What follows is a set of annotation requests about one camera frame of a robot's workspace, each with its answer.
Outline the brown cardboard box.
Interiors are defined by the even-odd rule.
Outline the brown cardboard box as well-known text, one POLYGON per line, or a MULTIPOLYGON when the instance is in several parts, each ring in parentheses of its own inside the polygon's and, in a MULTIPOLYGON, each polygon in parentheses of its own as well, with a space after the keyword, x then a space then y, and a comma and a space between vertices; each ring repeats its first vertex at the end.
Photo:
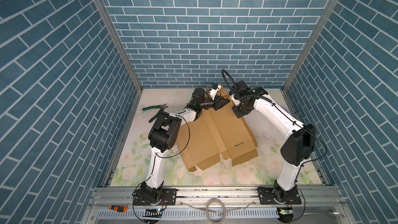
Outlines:
POLYGON ((232 165, 245 163, 258 156, 257 141, 244 118, 237 118, 231 101, 219 110, 203 110, 200 117, 182 121, 177 137, 181 157, 189 172, 206 170, 231 159, 232 165))

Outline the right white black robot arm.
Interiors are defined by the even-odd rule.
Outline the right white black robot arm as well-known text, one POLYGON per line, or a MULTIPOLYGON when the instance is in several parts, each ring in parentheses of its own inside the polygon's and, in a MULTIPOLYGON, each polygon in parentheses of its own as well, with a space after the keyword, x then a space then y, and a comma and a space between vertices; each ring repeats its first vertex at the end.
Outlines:
POLYGON ((232 110, 237 118, 256 110, 270 120, 286 138, 280 149, 284 161, 280 175, 274 182, 273 196, 280 204, 288 202, 297 195, 297 177, 314 151, 316 128, 292 117, 261 87, 252 89, 240 81, 228 88, 230 99, 235 104, 232 110))

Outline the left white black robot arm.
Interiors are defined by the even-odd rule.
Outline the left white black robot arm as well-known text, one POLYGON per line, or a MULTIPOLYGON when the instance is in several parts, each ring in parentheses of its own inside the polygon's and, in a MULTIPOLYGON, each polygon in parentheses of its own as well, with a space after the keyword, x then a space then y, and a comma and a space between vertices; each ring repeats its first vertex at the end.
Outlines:
POLYGON ((169 155, 169 151, 177 141, 181 124, 189 127, 190 122, 199 119, 203 110, 210 108, 219 110, 226 106, 230 100, 221 96, 222 85, 212 84, 209 89, 196 88, 186 107, 178 113, 168 113, 161 107, 159 112, 151 119, 154 122, 148 139, 151 147, 151 159, 147 179, 139 183, 135 194, 142 197, 150 204, 160 203, 164 184, 164 168, 167 159, 179 156, 169 155))

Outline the orange black screwdriver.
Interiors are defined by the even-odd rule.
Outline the orange black screwdriver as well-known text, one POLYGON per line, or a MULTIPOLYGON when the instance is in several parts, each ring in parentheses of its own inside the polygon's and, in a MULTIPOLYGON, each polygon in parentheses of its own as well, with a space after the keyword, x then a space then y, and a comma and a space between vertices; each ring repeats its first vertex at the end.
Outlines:
POLYGON ((119 213, 125 213, 127 211, 127 207, 123 205, 111 205, 109 209, 119 213))

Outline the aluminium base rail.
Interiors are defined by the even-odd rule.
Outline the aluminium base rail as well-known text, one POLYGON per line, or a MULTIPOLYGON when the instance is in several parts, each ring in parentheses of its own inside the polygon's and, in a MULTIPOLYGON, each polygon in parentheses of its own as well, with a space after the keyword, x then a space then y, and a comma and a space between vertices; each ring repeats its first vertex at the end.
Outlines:
POLYGON ((299 186, 284 204, 269 186, 171 186, 164 199, 146 203, 132 187, 97 188, 84 224, 352 224, 354 218, 335 186, 299 186), (125 213, 111 205, 127 207, 125 213))

